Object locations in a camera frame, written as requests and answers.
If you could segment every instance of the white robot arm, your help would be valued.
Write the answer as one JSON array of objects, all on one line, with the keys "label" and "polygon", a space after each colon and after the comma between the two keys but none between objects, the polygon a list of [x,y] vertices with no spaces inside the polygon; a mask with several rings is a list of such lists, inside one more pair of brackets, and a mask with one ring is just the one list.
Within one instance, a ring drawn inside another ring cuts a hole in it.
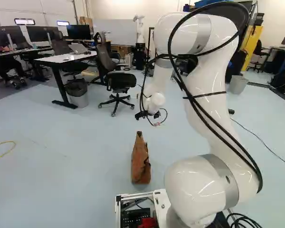
[{"label": "white robot arm", "polygon": [[133,21],[138,21],[137,22],[137,43],[144,43],[143,19],[144,19],[144,15],[135,15],[133,18]]},{"label": "white robot arm", "polygon": [[[158,20],[153,39],[159,54],[168,54],[171,31],[187,14],[169,13]],[[197,14],[175,32],[171,53],[204,53],[224,44],[237,31],[235,24],[225,17]],[[208,140],[211,149],[208,154],[177,161],[165,173],[164,184],[171,202],[168,213],[180,218],[178,227],[182,224],[191,228],[204,227],[213,221],[217,212],[254,197],[260,190],[261,174],[238,143],[239,136],[231,125],[226,104],[225,72],[237,46],[238,37],[221,49],[199,56],[198,65],[184,81],[186,89],[200,105],[194,108],[192,100],[184,99],[187,119]],[[169,59],[156,60],[152,83],[143,89],[142,102],[149,115],[154,115],[164,105],[165,86],[173,70]]]}]

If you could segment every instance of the window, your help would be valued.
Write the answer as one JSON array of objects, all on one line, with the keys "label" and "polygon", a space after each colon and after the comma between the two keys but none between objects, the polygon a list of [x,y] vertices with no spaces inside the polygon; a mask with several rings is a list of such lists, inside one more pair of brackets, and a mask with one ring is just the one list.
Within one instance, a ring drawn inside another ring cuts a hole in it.
[{"label": "window", "polygon": [[69,25],[69,24],[70,24],[70,22],[64,21],[64,20],[58,20],[58,21],[57,21],[57,25],[58,25],[58,26],[67,26],[67,25]]},{"label": "window", "polygon": [[35,25],[34,19],[15,18],[16,25]]}]

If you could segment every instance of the cardboard box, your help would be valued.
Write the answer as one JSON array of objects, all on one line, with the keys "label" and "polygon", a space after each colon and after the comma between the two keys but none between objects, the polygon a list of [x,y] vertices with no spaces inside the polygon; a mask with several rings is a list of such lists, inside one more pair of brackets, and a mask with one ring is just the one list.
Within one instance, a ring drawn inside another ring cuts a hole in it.
[{"label": "cardboard box", "polygon": [[128,46],[111,45],[111,50],[117,51],[121,58],[125,58],[125,55],[130,53],[131,48]]}]

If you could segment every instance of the gray trash can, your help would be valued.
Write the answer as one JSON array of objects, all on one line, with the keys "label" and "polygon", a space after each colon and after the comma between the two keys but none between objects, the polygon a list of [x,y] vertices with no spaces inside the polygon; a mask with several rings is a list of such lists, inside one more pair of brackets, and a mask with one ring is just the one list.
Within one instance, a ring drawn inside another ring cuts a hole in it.
[{"label": "gray trash can", "polygon": [[243,76],[233,75],[229,85],[229,91],[233,94],[240,94],[244,91],[249,80]]},{"label": "gray trash can", "polygon": [[65,89],[72,104],[75,104],[78,108],[84,108],[89,105],[87,82],[84,78],[70,81],[65,84]]}]

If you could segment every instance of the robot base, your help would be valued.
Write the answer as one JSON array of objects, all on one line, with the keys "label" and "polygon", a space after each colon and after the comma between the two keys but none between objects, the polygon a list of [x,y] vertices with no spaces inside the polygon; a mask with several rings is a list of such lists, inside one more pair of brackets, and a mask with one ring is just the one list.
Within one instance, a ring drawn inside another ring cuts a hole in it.
[{"label": "robot base", "polygon": [[[130,211],[132,207],[146,200],[151,200],[154,203],[150,207],[150,210],[151,210],[150,215],[151,215],[151,218],[154,218],[156,220],[158,224],[157,226],[158,228],[171,228],[171,227],[188,228],[181,220],[179,220],[179,217],[176,216],[173,209],[171,208],[171,203],[167,196],[166,189],[159,189],[153,192],[143,192],[143,193],[137,193],[137,194],[117,195],[115,197],[115,224],[116,224],[115,227],[123,228],[122,227],[122,223],[123,223],[122,221],[124,220],[123,212]],[[214,222],[210,224],[207,228],[217,227],[216,226],[217,223],[220,224],[219,227],[230,228],[222,212],[216,215]],[[195,227],[204,228],[205,226],[197,223]]]}]

